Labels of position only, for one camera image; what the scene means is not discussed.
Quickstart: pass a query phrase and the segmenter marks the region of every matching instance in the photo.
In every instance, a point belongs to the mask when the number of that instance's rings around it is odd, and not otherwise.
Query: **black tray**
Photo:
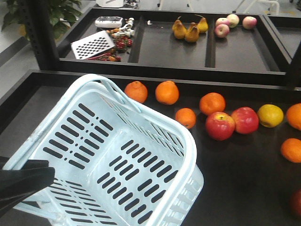
[[[301,42],[301,18],[269,16],[272,29],[293,58]]]
[[[0,155],[10,157],[33,132],[70,84],[82,73],[29,71],[0,100]],[[241,106],[257,110],[273,103],[285,112],[300,101],[299,91],[273,86],[254,86],[216,82],[174,80],[180,90],[179,101],[166,106],[154,98],[154,90],[165,79],[107,75],[121,89],[133,80],[149,90],[145,104],[169,117],[182,107],[197,114],[190,131],[196,141],[197,165],[205,179],[204,188],[182,226],[299,226],[289,211],[288,200],[301,188],[301,164],[290,163],[280,152],[282,142],[301,138],[286,120],[273,129],[260,126],[250,135],[233,136],[222,142],[212,140],[204,128],[205,116],[198,109],[201,96],[219,92],[227,101],[226,112]],[[46,220],[11,210],[1,225],[50,225]]]
[[[262,15],[253,15],[258,24],[253,31],[244,30],[241,22],[223,40],[214,36],[214,22],[227,14],[199,13],[210,25],[195,45],[188,45],[172,37],[171,26],[178,16],[186,24],[198,21],[192,12],[150,11],[137,9],[90,8],[63,36],[57,47],[50,36],[50,28],[41,26],[47,13],[41,13],[39,1],[26,11],[32,45],[40,69],[81,73],[128,74],[131,76],[177,78],[202,81],[222,81],[249,84],[286,84],[285,72],[291,58]],[[134,44],[122,62],[77,60],[71,52],[71,43],[97,32],[94,21],[100,15],[133,17]],[[246,15],[239,15],[240,20]]]

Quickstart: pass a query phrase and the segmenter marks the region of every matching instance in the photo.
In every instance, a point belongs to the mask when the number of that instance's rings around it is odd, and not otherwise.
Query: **red apple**
[[[229,34],[229,32],[230,28],[225,24],[218,25],[214,30],[214,33],[218,38],[225,38]]]
[[[240,134],[253,133],[258,129],[257,113],[250,107],[240,107],[234,110],[231,117],[235,122],[235,131]]]
[[[225,25],[230,25],[230,21],[227,19],[227,18],[225,18],[225,17],[221,17],[221,18],[218,18],[217,20],[216,20],[216,22],[215,22],[215,26],[218,26],[218,25],[220,25],[220,24],[225,24]]]
[[[246,16],[243,19],[243,27],[247,30],[253,29],[257,24],[257,19],[252,16]]]
[[[235,122],[227,113],[215,112],[207,117],[205,128],[211,138],[222,141],[231,137]]]
[[[301,188],[292,194],[290,207],[293,214],[301,219]]]
[[[227,19],[229,20],[229,28],[236,27],[237,24],[239,23],[239,17],[235,14],[230,14],[227,16]]]

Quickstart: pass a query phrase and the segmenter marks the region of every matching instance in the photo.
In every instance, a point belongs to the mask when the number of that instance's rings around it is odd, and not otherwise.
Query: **basket handle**
[[[110,94],[121,104],[129,104],[132,108],[141,113],[141,109],[137,103],[130,99],[114,82],[106,77],[97,74],[86,74],[74,81],[74,83],[67,89],[65,94],[51,110],[48,116],[40,123],[40,125],[35,129],[32,135],[27,139],[19,148],[17,152],[7,161],[3,166],[3,170],[19,170],[21,169],[27,160],[30,158],[34,151],[34,146],[37,140],[40,139],[42,134],[45,134],[49,129],[49,124],[51,124],[59,115],[63,112],[65,107],[71,102],[72,98],[76,93],[87,83],[91,81],[101,81],[103,85],[107,88]]]

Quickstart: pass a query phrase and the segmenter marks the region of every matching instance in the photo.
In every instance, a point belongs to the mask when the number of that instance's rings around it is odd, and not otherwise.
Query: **yellow pear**
[[[178,23],[182,23],[182,22],[180,21],[180,18],[181,18],[181,16],[179,16],[179,17],[175,20],[175,22],[174,22],[174,24],[173,24],[173,27],[172,27],[172,30],[173,30],[173,31],[175,30],[175,27],[176,27],[176,25],[177,25]]]
[[[186,27],[182,23],[177,23],[174,29],[174,36],[176,39],[183,39],[187,33]]]
[[[205,33],[208,30],[208,23],[205,17],[202,17],[198,23],[198,31],[200,33]]]
[[[196,24],[195,22],[191,22],[187,31],[190,32],[193,27],[198,27],[198,24]]]
[[[194,26],[190,31],[187,31],[185,35],[185,40],[187,42],[196,42],[199,38],[198,33],[198,28]]]

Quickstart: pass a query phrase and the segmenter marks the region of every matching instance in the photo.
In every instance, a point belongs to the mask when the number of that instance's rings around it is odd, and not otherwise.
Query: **shopping basket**
[[[128,98],[111,80],[87,74],[3,169],[49,161],[54,183],[30,196],[39,208],[15,208],[53,226],[178,226],[203,186],[196,155],[184,126]]]

